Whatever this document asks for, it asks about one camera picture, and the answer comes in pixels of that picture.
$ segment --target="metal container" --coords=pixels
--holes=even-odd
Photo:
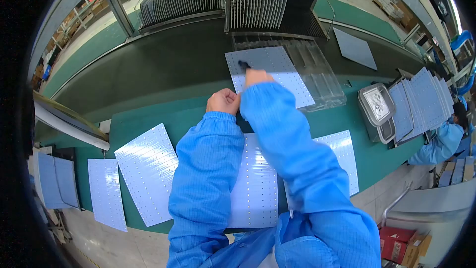
[[[358,92],[359,108],[372,142],[387,144],[395,138],[395,104],[382,83],[377,83]]]
[[[360,89],[357,97],[368,122],[376,128],[395,114],[395,104],[382,83]]]

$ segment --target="red box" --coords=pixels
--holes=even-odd
[[[401,264],[407,250],[407,244],[416,235],[416,230],[383,227],[380,234],[380,256]]]

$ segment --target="human hand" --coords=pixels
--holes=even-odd
[[[241,96],[228,88],[213,93],[207,101],[206,112],[218,111],[236,116]]]
[[[259,84],[262,82],[273,82],[274,79],[270,74],[267,74],[265,70],[262,69],[252,69],[248,68],[246,70],[245,76],[245,88]]]

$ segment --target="fluorescent light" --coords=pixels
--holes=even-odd
[[[455,0],[449,0],[451,2],[451,6],[453,7],[453,12],[455,13],[456,24],[458,25],[458,33],[463,33],[463,29],[461,28],[461,20],[459,19],[458,9],[456,8]]]

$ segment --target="worker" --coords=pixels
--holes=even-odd
[[[330,147],[311,139],[294,95],[263,70],[247,69],[245,80],[241,95],[214,93],[202,120],[177,144],[167,267],[380,267],[377,225],[350,202],[347,173]],[[245,143],[238,107],[303,206],[293,218],[279,215],[276,227],[229,244],[223,232]]]
[[[452,157],[458,149],[465,130],[468,128],[465,106],[461,102],[453,105],[454,114],[437,128],[437,134],[423,145],[411,158],[409,165],[436,165]]]

